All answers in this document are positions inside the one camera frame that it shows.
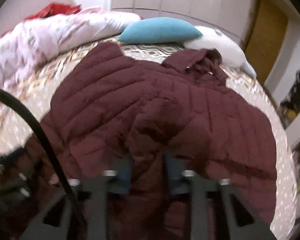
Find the patterned bed sheet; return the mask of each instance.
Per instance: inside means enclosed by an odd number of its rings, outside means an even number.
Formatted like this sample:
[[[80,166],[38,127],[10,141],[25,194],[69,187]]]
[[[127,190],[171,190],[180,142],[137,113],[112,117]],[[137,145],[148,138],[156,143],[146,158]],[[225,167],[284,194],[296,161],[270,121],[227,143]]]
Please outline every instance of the patterned bed sheet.
[[[73,49],[47,63],[36,74],[20,83],[12,94],[24,103],[34,116],[40,120],[50,109],[51,97],[62,80],[75,68],[80,60],[100,42],[115,42],[122,52],[139,60],[158,63],[182,50],[178,44],[124,45],[117,36],[95,41]],[[291,149],[279,116],[268,96],[257,80],[243,72],[221,66],[227,73],[227,87],[235,90],[251,105],[259,108],[269,118],[277,146],[277,192],[276,210],[271,230],[279,240],[287,239],[293,228],[296,214],[296,179]],[[32,131],[15,112],[0,104],[0,154],[8,154],[16,147],[24,145]]]

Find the pillow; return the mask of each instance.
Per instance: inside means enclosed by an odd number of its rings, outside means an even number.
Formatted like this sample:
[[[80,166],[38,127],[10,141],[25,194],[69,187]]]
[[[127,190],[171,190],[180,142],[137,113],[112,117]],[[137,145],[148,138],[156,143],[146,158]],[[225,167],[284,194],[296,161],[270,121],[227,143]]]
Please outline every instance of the pillow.
[[[195,26],[203,36],[201,38],[183,43],[189,49],[217,49],[222,56],[222,61],[227,67],[242,68],[251,77],[257,74],[247,62],[244,52],[233,40],[217,29],[204,26]]]
[[[125,28],[118,41],[127,44],[183,42],[202,36],[190,23],[168,17],[150,18]]]

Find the mattress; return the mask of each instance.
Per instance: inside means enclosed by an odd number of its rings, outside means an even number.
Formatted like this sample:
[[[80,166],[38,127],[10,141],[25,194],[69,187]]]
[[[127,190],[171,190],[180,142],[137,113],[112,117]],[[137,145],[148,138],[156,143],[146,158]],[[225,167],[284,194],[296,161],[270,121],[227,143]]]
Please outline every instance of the mattress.
[[[122,52],[138,60],[162,63],[172,53],[182,50],[178,44],[124,45],[117,36],[79,46],[47,63],[36,74],[18,84],[12,94],[22,101],[37,119],[50,109],[50,100],[62,80],[80,60],[100,42],[115,42]],[[270,229],[279,240],[287,239],[293,228],[296,214],[296,179],[291,149],[287,136],[274,107],[257,80],[243,72],[222,65],[229,76],[227,87],[235,90],[248,103],[259,108],[269,118],[277,147],[276,209]],[[32,131],[25,121],[6,106],[0,104],[0,155],[23,146]]]

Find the red fabric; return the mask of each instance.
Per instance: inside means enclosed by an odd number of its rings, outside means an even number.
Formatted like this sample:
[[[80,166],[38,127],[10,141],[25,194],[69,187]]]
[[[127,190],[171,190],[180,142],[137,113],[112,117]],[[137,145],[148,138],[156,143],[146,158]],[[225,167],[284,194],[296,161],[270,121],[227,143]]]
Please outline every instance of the red fabric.
[[[220,62],[216,50],[205,49],[176,52],[162,64],[137,61],[123,56],[117,45],[101,43],[56,90],[41,125],[68,177],[100,176],[125,153],[134,160],[131,194],[109,202],[119,239],[183,238],[189,199],[169,196],[165,146],[189,160],[188,168],[200,176],[230,179],[261,218],[272,221],[276,144],[271,124],[225,86]],[[35,137],[26,149],[29,154],[18,160],[16,176],[34,159],[45,163],[29,200],[33,214],[53,193],[48,180],[54,171]],[[15,214],[5,222],[24,229],[31,215],[24,209],[23,215]],[[212,224],[210,239],[215,236]]]
[[[69,4],[63,4],[63,3],[56,3],[53,2],[43,8],[40,12],[38,12],[35,15],[31,15],[24,20],[31,20],[31,19],[37,19],[37,18],[47,18],[53,15],[57,14],[75,14],[81,11],[81,5],[77,6],[71,6]]]

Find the brown door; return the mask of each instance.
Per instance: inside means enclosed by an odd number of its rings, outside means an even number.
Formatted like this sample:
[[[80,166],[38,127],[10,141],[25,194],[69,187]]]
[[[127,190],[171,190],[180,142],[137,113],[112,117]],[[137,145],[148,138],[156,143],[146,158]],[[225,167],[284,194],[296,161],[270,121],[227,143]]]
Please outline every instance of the brown door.
[[[254,26],[245,55],[264,85],[279,54],[288,24],[286,15],[270,0],[258,0]]]

